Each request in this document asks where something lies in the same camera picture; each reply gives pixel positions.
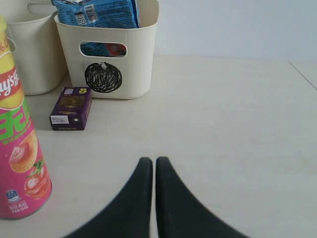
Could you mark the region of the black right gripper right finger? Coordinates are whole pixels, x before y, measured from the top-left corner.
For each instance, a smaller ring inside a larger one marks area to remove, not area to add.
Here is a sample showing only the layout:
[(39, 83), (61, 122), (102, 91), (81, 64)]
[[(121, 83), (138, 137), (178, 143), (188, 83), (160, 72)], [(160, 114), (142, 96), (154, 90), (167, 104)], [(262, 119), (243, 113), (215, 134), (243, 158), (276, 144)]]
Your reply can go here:
[(245, 238), (208, 210), (186, 187), (168, 157), (156, 160), (156, 217), (160, 238)]

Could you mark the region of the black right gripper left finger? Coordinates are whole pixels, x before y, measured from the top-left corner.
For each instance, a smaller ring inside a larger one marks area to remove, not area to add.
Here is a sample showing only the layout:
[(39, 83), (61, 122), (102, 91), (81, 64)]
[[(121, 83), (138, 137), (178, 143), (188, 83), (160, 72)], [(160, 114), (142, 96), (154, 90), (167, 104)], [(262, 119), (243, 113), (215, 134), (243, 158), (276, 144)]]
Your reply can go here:
[(153, 162), (142, 157), (118, 195), (68, 238), (149, 238)]

